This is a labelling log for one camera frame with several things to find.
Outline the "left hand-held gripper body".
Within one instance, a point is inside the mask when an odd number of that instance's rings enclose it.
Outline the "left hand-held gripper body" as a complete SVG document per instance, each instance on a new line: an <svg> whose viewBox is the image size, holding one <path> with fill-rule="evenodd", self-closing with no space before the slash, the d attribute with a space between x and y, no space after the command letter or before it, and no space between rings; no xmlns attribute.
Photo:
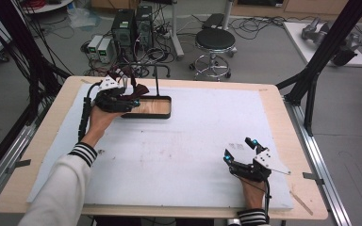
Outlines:
<svg viewBox="0 0 362 226"><path fill-rule="evenodd" d="M109 113L130 112L133 108L133 103L128 100L122 100L126 88L126 81L120 83L108 75L98 87L94 104L101 110Z"/></svg>

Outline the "dark maroon bow tie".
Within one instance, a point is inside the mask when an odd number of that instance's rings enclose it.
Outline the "dark maroon bow tie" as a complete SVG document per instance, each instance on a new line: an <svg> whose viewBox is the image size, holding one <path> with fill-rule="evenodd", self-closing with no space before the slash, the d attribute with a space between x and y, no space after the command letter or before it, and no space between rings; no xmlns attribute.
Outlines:
<svg viewBox="0 0 362 226"><path fill-rule="evenodd" d="M137 84L135 87L133 87L133 92L128 96L129 100L137 100L140 96L146 94L149 92L149 89L142 85Z"/></svg>

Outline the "black rack with wooden tray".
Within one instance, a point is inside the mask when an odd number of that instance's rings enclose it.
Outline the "black rack with wooden tray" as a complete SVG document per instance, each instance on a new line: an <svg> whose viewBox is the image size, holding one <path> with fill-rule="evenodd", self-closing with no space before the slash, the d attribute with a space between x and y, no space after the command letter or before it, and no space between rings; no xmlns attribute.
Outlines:
<svg viewBox="0 0 362 226"><path fill-rule="evenodd" d="M146 64L146 67L153 67L153 77L155 78L155 95L142 95L140 106L131 112L123 114L126 119L162 119L167 120L172 113L172 98L159 93L158 68L167 70L167 77L170 77L171 69L163 64Z"/></svg>

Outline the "person's right hand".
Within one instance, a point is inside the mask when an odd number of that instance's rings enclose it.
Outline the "person's right hand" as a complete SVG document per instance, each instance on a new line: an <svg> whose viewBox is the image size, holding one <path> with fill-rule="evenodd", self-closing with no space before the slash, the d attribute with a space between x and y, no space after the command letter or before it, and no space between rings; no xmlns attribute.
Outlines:
<svg viewBox="0 0 362 226"><path fill-rule="evenodd" d="M255 182L247 179L240 179L244 202L247 209L258 209L263 207L263 198L266 186L263 182Z"/></svg>

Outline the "white foam mat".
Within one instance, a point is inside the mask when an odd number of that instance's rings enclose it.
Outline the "white foam mat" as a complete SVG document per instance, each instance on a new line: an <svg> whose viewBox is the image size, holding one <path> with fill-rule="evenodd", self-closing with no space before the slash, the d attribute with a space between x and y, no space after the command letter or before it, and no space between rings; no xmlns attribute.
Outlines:
<svg viewBox="0 0 362 226"><path fill-rule="evenodd" d="M167 119L118 118L96 146L87 204L232 207L243 206L238 178L223 160L226 152L250 164L265 148L264 161L279 154L269 117L258 90L171 88L158 93L171 98Z"/></svg>

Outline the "grey bench power supply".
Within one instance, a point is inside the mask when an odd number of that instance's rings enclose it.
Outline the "grey bench power supply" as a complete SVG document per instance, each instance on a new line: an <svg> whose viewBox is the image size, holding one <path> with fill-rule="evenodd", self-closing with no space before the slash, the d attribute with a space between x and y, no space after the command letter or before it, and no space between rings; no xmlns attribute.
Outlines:
<svg viewBox="0 0 362 226"><path fill-rule="evenodd" d="M90 41L90 43L88 44L88 50L90 54L96 54L97 53L97 49L100 45L100 42L102 40L103 36L102 35L95 35L92 40Z"/></svg>
<svg viewBox="0 0 362 226"><path fill-rule="evenodd" d="M110 38L103 38L98 47L98 55L102 63L109 63L113 57L113 49Z"/></svg>

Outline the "thin wooden stick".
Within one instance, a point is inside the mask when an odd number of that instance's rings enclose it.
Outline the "thin wooden stick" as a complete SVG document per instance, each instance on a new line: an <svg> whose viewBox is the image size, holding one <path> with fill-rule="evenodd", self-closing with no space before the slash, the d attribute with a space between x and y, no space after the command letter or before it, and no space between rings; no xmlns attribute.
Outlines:
<svg viewBox="0 0 362 226"><path fill-rule="evenodd" d="M297 194L295 194L291 190L289 193L296 200L296 202L299 203L310 216L313 216L313 211L305 204L305 202Z"/></svg>

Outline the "black computer tower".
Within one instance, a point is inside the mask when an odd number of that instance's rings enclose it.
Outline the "black computer tower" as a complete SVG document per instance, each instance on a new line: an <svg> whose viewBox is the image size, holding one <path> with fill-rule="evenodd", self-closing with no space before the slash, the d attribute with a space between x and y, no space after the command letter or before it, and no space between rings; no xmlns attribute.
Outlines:
<svg viewBox="0 0 362 226"><path fill-rule="evenodd" d="M122 8L117 11L111 27L113 39L121 47L132 47L136 39L135 10Z"/></svg>
<svg viewBox="0 0 362 226"><path fill-rule="evenodd" d="M138 6L136 12L137 40L142 50L153 47L153 8Z"/></svg>

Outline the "clear plastic bag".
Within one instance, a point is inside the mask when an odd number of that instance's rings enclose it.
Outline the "clear plastic bag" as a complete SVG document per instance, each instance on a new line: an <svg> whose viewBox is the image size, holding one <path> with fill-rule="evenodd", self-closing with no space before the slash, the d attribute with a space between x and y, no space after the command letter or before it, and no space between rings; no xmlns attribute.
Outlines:
<svg viewBox="0 0 362 226"><path fill-rule="evenodd" d="M69 8L67 10L71 28L96 27L101 18L86 8Z"/></svg>

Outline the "black round stool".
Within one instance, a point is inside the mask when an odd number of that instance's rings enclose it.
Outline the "black round stool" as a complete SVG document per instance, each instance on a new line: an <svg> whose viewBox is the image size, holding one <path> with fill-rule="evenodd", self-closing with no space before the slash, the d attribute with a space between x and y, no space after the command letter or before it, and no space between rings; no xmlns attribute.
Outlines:
<svg viewBox="0 0 362 226"><path fill-rule="evenodd" d="M222 54L233 56L235 37L228 31L219 28L206 28L195 36L195 46L205 53L197 57L189 68L195 71L194 79L199 75L213 77L218 81L222 77L230 78L231 69Z"/></svg>

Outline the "black flat box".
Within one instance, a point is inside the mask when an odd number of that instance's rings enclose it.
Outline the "black flat box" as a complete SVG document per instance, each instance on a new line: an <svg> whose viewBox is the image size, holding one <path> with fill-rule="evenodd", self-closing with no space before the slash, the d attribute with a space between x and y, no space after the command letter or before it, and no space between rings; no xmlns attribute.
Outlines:
<svg viewBox="0 0 362 226"><path fill-rule="evenodd" d="M213 13L203 22L202 28L219 28L222 26L222 20L223 15L221 13Z"/></svg>

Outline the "white floor board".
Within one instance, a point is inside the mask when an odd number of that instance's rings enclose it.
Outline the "white floor board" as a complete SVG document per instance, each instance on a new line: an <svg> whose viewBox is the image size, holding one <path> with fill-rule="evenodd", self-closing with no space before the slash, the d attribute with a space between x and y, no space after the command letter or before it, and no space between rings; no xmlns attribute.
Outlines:
<svg viewBox="0 0 362 226"><path fill-rule="evenodd" d="M301 37L302 30L308 26L308 23L284 22L284 28L287 30L289 37L293 40L295 47L305 62L308 62L317 51L318 46L312 40L304 40ZM359 50L354 51L354 56L346 67L362 68L362 53Z"/></svg>

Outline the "grey robot part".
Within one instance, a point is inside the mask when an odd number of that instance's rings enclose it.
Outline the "grey robot part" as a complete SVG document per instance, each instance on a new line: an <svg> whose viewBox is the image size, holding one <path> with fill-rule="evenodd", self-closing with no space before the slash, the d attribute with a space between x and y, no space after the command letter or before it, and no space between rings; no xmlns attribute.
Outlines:
<svg viewBox="0 0 362 226"><path fill-rule="evenodd" d="M320 20L320 17L316 17L311 24L302 29L301 38L303 40L312 40L317 46L323 42L334 23L326 22L321 26L320 30L317 30L317 25ZM338 67L346 65L357 56L355 51L358 47L359 35L355 32L351 32L331 57L332 64Z"/></svg>

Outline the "aluminium rail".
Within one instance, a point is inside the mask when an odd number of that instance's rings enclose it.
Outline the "aluminium rail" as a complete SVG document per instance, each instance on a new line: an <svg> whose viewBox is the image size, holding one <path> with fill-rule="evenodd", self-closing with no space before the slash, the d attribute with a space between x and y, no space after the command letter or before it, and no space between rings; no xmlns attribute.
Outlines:
<svg viewBox="0 0 362 226"><path fill-rule="evenodd" d="M37 132L38 125L15 125L0 143L0 187L17 167L26 166L29 160L21 160L26 147Z"/></svg>
<svg viewBox="0 0 362 226"><path fill-rule="evenodd" d="M352 226L342 199L339 197L337 188L322 157L317 141L313 136L310 136L304 128L304 112L302 108L288 102L285 102L285 106L295 127L298 138L301 140L304 154L312 169L314 180L325 200L327 212L331 214L333 221L337 226Z"/></svg>

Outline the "black metal frame stand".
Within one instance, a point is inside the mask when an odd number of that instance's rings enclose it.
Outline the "black metal frame stand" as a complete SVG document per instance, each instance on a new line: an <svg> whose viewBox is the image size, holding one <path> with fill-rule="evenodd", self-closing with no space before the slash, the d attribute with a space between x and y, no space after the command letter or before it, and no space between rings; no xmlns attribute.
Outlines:
<svg viewBox="0 0 362 226"><path fill-rule="evenodd" d="M314 56L306 66L296 75L291 76L278 84L278 89L293 85L292 90L285 95L287 102L300 105L302 98L306 97L304 112L304 129L312 137L312 119L318 78L331 57L337 52L340 44L362 17L362 0L348 0L340 12L324 41L320 44Z"/></svg>
<svg viewBox="0 0 362 226"><path fill-rule="evenodd" d="M16 49L0 35L0 42L14 59L18 69L29 83L29 105L26 108L26 122L32 122L39 116L40 105L53 102L62 88L59 78L67 79L71 75L42 54L32 34L18 12L16 2L0 0L0 22L7 30Z"/></svg>

